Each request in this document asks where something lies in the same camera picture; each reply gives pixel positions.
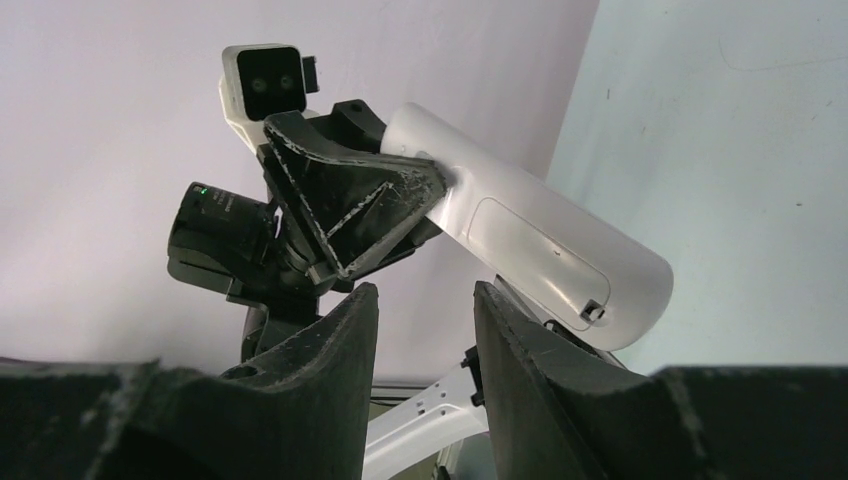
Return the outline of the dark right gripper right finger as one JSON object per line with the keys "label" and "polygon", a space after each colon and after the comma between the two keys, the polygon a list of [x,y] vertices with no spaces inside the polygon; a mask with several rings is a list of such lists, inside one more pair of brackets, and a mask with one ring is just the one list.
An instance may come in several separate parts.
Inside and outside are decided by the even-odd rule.
{"label": "dark right gripper right finger", "polygon": [[530,320],[492,284],[474,320],[501,479],[843,479],[843,367],[643,376]]}

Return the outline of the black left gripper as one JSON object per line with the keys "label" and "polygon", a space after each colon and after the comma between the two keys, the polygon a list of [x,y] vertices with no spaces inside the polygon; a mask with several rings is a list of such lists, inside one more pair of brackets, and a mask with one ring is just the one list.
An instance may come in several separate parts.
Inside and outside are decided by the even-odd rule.
{"label": "black left gripper", "polygon": [[267,199],[191,184],[169,275],[244,305],[312,302],[412,256],[441,234],[426,214],[447,182],[432,160],[383,153],[385,132],[362,100],[311,119],[268,116],[256,150]]}

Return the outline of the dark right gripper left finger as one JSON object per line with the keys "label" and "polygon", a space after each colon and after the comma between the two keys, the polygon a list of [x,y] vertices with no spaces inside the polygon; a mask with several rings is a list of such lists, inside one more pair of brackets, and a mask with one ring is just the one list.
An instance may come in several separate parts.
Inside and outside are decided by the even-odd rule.
{"label": "dark right gripper left finger", "polygon": [[358,479],[375,285],[220,376],[141,363],[1,368],[5,479]]}

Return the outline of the white battery cover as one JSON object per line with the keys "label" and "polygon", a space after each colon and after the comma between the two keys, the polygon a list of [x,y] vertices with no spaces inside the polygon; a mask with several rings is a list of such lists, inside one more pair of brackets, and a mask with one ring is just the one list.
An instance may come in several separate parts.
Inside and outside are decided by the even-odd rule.
{"label": "white battery cover", "polygon": [[482,200],[471,220],[468,246],[513,287],[550,315],[585,331],[587,305],[609,298],[609,282],[598,270],[498,201]]}

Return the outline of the white remote control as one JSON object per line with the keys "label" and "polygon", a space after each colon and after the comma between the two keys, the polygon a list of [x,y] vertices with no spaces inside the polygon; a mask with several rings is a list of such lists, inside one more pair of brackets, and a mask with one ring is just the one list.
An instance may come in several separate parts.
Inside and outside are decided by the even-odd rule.
{"label": "white remote control", "polygon": [[387,125],[381,151],[436,163],[445,176],[445,196],[428,212],[429,220],[484,263],[468,246],[468,230],[478,204],[494,199],[539,228],[598,270],[609,282],[605,304],[587,305],[585,331],[550,315],[590,346],[605,351],[628,347],[652,329],[665,313],[674,288],[667,260],[598,218],[519,165],[502,160],[416,103],[397,109]]}

